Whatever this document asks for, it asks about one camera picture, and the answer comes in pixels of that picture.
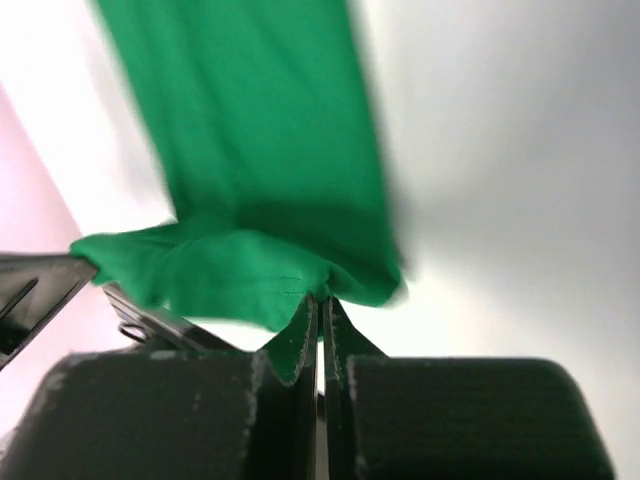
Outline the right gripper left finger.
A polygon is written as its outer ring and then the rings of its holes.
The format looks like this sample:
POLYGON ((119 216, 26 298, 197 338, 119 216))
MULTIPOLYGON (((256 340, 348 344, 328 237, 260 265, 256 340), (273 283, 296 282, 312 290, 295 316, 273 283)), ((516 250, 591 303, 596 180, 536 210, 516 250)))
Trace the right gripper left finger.
POLYGON ((247 479, 315 477, 319 306, 308 296, 253 355, 247 479))

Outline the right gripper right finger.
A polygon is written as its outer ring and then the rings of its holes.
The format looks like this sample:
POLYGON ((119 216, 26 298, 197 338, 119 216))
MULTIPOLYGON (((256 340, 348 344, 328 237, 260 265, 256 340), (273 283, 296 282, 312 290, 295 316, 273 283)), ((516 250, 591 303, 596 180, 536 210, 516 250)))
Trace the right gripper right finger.
POLYGON ((384 354, 352 324, 335 297, 322 304, 322 324, 329 478, 352 480, 356 479, 356 454, 347 359, 384 354))

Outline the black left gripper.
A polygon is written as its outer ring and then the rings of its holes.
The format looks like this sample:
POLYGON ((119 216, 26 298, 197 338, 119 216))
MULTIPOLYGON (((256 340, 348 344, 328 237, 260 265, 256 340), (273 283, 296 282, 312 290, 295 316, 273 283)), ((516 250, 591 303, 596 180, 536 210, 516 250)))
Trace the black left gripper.
MULTIPOLYGON (((1 255, 1 366, 6 367, 95 277, 88 261, 69 254, 1 255)), ((240 352, 167 309, 145 310, 114 284, 103 288, 120 318, 118 331, 139 349, 240 352)))

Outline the green t shirt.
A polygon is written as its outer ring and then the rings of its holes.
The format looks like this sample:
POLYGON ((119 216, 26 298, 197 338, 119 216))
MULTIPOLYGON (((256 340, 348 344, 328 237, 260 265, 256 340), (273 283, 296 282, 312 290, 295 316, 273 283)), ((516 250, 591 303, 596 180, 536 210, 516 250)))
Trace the green t shirt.
POLYGON ((175 217, 74 255, 139 306, 284 329, 404 284, 344 1, 101 1, 175 217))

